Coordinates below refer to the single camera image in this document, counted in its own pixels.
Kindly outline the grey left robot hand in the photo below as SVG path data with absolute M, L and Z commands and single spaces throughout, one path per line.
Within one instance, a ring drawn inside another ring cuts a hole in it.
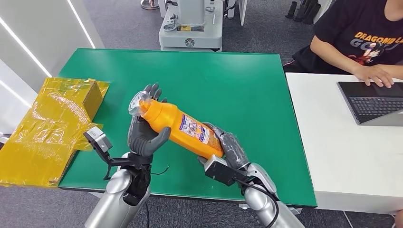
M 129 103 L 129 114 L 132 120 L 128 130 L 127 143 L 131 152 L 143 156 L 152 156 L 171 135 L 171 127 L 164 127 L 159 133 L 154 131 L 149 123 L 140 115 L 135 114 L 136 98 L 142 92 L 138 92 Z

